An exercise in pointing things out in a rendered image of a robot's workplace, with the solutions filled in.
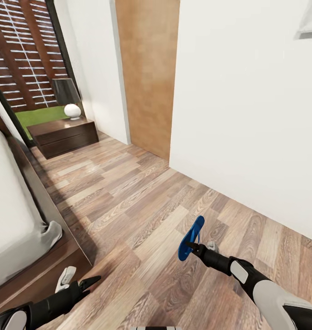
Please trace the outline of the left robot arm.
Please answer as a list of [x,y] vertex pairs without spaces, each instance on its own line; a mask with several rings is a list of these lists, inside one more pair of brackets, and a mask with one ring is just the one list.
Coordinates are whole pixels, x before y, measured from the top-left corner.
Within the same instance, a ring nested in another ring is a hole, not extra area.
[[0,313],[0,330],[36,330],[44,324],[71,311],[81,299],[90,293],[86,290],[101,276],[94,276],[68,284],[75,274],[76,267],[65,268],[58,280],[55,294],[33,304],[32,301]]

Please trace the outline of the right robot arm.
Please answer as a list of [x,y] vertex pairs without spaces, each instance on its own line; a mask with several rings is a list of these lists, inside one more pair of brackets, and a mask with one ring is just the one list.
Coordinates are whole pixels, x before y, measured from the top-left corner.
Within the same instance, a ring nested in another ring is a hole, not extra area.
[[184,242],[207,267],[232,274],[260,309],[272,330],[312,330],[312,304],[271,281],[244,259],[225,257],[215,241],[204,244]]

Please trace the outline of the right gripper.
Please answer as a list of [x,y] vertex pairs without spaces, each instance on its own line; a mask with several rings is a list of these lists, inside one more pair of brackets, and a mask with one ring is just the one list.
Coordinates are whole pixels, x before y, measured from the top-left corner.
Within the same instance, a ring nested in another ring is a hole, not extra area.
[[192,253],[198,256],[205,266],[211,266],[212,268],[218,270],[217,264],[219,257],[221,256],[220,253],[207,249],[204,244],[192,243],[187,241],[184,243],[194,250],[192,251]]

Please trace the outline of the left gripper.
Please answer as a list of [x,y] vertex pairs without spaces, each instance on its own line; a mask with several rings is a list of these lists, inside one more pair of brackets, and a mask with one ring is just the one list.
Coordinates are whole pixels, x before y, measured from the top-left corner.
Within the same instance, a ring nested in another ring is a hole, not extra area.
[[68,288],[57,292],[56,294],[47,297],[48,303],[48,319],[47,322],[51,322],[57,317],[67,314],[71,311],[74,305],[76,305],[81,299],[90,293],[90,290],[86,290],[88,287],[92,286],[101,276],[94,276],[88,279],[81,280],[78,285],[78,281],[72,282]]

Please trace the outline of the sandal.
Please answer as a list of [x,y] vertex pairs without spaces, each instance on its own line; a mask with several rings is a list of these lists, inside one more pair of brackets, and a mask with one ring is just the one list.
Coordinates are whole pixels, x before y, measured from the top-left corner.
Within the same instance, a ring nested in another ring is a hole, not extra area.
[[184,239],[182,240],[180,246],[179,246],[179,250],[178,250],[178,258],[180,261],[185,261],[187,259],[187,257],[189,256],[189,254],[194,251],[192,248],[190,248],[189,246],[187,246],[184,242],[195,242],[196,237],[198,236],[198,242],[200,240],[200,230],[203,227],[205,223],[205,219],[202,215],[198,216],[196,221],[194,222],[194,224],[192,225],[192,227],[190,228],[190,230],[188,231],[188,233],[186,234],[186,236],[184,237]]

